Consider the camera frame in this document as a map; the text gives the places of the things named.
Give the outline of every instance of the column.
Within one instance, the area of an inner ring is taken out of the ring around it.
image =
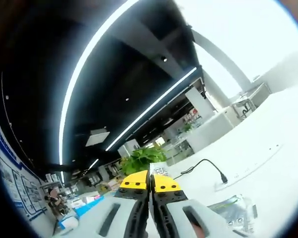
[[[99,171],[101,177],[103,178],[103,181],[109,182],[109,174],[103,165],[98,167],[98,171]]]
[[[185,96],[189,99],[190,103],[198,111],[203,121],[206,121],[214,115],[212,104],[209,102],[208,99],[204,99],[195,87],[191,88],[185,94]]]
[[[231,104],[229,98],[205,71],[203,71],[203,75],[206,91],[215,98],[222,108],[228,107]]]
[[[228,57],[219,47],[213,44],[210,40],[202,36],[199,32],[191,29],[194,42],[207,51],[215,58],[237,81],[244,92],[252,88],[251,82],[248,80],[244,72]]]
[[[140,148],[140,145],[138,142],[133,139],[127,141],[125,144],[123,144],[119,149],[118,153],[120,154],[121,157],[129,157],[134,150],[137,150]]]

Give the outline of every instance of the machine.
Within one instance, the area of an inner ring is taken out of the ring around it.
[[[148,171],[127,176],[114,197],[105,198],[84,214],[78,227],[55,237],[146,238],[150,213],[161,238],[251,237],[230,229],[208,207],[188,200],[172,178]]]

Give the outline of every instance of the black cable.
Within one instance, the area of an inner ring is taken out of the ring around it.
[[[200,160],[195,166],[192,166],[192,167],[188,168],[187,170],[182,171],[181,174],[179,176],[175,177],[174,179],[177,179],[177,178],[181,177],[182,175],[191,173],[195,169],[195,167],[197,167],[202,161],[208,161],[208,162],[210,162],[219,171],[219,173],[221,174],[222,182],[223,183],[227,183],[227,177],[221,172],[221,170],[218,169],[218,167],[215,164],[213,164],[212,161],[210,161],[208,159],[202,159],[202,160]]]

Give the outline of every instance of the screw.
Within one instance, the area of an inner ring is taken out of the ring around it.
[[[162,192],[162,193],[159,193],[158,196],[159,197],[166,197],[166,194],[164,192]]]
[[[141,189],[136,189],[135,193],[136,194],[142,194],[144,191],[142,191]]]

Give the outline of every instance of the white wall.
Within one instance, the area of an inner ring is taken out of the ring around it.
[[[47,207],[44,193],[40,189],[43,181],[18,158],[8,144],[1,127],[0,170],[12,202],[23,217],[40,237],[51,237],[56,219]]]
[[[120,156],[123,157],[129,157],[134,150],[137,148],[140,148],[139,143],[136,139],[132,139],[127,141],[125,144],[123,144],[119,149],[118,153]]]
[[[164,138],[165,141],[167,139],[173,139],[178,134],[178,129],[182,129],[184,127],[183,117],[181,117],[179,120],[177,120],[175,123],[173,123],[171,126],[169,126],[166,130],[164,130]]]
[[[266,82],[272,93],[298,85],[298,51],[290,54],[255,82]]]
[[[201,93],[195,88],[191,88],[185,93],[193,107],[198,111],[203,120],[207,120],[214,115],[214,108],[208,99],[204,99]]]

